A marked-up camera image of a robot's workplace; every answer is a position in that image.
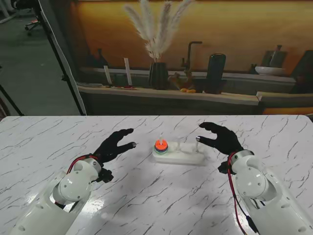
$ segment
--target orange ring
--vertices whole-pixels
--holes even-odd
[[[162,140],[162,145],[160,144],[160,140],[157,140],[155,143],[156,150],[164,151],[167,147],[167,142],[165,140]]]

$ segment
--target red cable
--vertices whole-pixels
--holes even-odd
[[[86,159],[86,158],[87,158],[86,156],[81,156],[81,157],[76,158],[76,159],[71,163],[71,165],[69,166],[69,168],[68,168],[68,170],[67,170],[67,174],[69,174],[69,173],[71,172],[71,170],[72,170],[73,166],[75,165],[75,163],[77,163],[79,160],[84,160],[84,159]],[[98,160],[98,158],[95,157],[95,156],[90,156],[90,158],[93,158],[93,159],[95,159],[95,160]]]
[[[228,158],[228,170],[227,170],[227,174],[228,174],[228,179],[229,179],[229,184],[230,184],[230,189],[231,189],[231,192],[233,194],[233,197],[234,197],[234,205],[235,205],[235,214],[236,214],[236,219],[237,219],[237,223],[238,223],[238,226],[239,228],[241,229],[241,231],[243,232],[243,234],[247,234],[244,229],[242,228],[241,224],[240,224],[240,221],[239,221],[239,217],[238,217],[238,212],[237,212],[237,205],[236,205],[236,193],[235,193],[235,189],[234,189],[234,185],[233,185],[233,182],[231,180],[231,175],[230,175],[230,160],[231,160],[231,157],[234,155],[235,153],[232,153],[229,158]]]

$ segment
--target marble table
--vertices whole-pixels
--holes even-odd
[[[0,122],[0,235],[55,172],[130,127],[121,144],[137,147],[106,164],[113,181],[93,186],[68,235],[240,235],[227,176],[217,171],[225,155],[203,145],[206,166],[186,166],[157,164],[151,154],[161,133],[173,141],[213,138],[198,127],[203,121],[235,131],[313,214],[313,123],[305,116],[7,117]]]

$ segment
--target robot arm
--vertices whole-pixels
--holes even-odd
[[[243,150],[234,132],[211,122],[204,122],[200,127],[217,134],[217,138],[212,140],[199,136],[197,141],[229,155],[219,171],[229,175],[234,198],[239,195],[242,199],[250,215],[246,218],[255,232],[261,235],[313,234],[310,216],[284,183],[253,152]]]
[[[251,151],[231,159],[235,190],[261,235],[311,235],[313,221],[278,177]]]
[[[117,146],[133,131],[114,132],[94,154],[75,159],[67,173],[56,173],[19,217],[10,235],[65,235],[89,200],[92,183],[113,179],[112,172],[102,168],[103,163],[136,147],[134,142]]]

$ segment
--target wall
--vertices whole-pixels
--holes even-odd
[[[123,10],[126,1],[79,1],[81,27],[92,54],[98,48],[111,66],[148,68],[151,58],[144,41]],[[138,3],[127,2],[139,10]],[[162,2],[152,2],[158,15]],[[266,50],[282,44],[289,52],[284,66],[290,73],[305,50],[313,49],[313,2],[216,2],[194,3],[183,17],[175,39],[164,54],[168,68],[181,68],[190,41],[203,41],[193,47],[192,68],[205,70],[208,56],[224,53],[226,70],[245,71],[260,64]]]

